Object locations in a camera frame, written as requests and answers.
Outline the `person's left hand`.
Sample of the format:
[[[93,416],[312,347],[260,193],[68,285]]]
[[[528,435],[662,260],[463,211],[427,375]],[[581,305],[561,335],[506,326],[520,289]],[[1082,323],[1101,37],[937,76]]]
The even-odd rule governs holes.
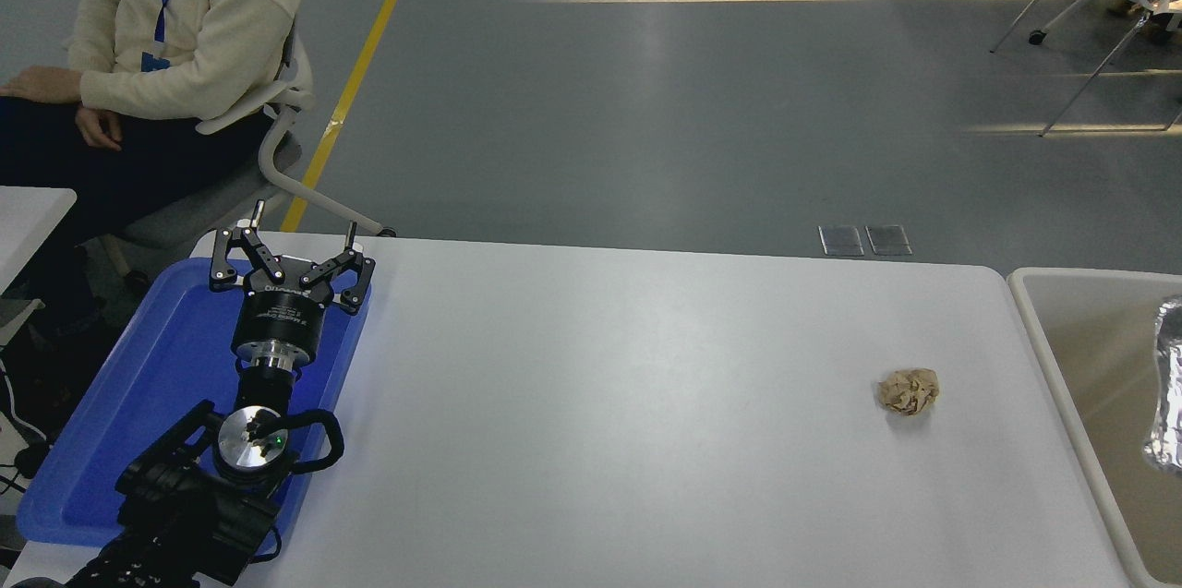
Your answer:
[[[74,114],[74,124],[87,147],[96,150],[122,150],[123,129],[118,114],[80,105]]]

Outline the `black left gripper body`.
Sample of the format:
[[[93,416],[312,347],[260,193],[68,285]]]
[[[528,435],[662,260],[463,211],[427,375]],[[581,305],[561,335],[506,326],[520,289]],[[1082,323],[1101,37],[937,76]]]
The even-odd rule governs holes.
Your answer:
[[[326,282],[301,285],[317,265],[312,260],[282,256],[281,282],[271,282],[264,269],[254,269],[243,282],[245,297],[232,347],[278,341],[296,347],[318,347],[325,327],[332,289]]]

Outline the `person's right hand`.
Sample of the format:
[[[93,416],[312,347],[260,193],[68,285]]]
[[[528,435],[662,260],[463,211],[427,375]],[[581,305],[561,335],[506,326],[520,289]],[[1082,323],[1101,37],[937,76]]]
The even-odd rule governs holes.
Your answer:
[[[1,86],[1,96],[47,104],[80,102],[83,75],[73,69],[30,66],[19,71]]]

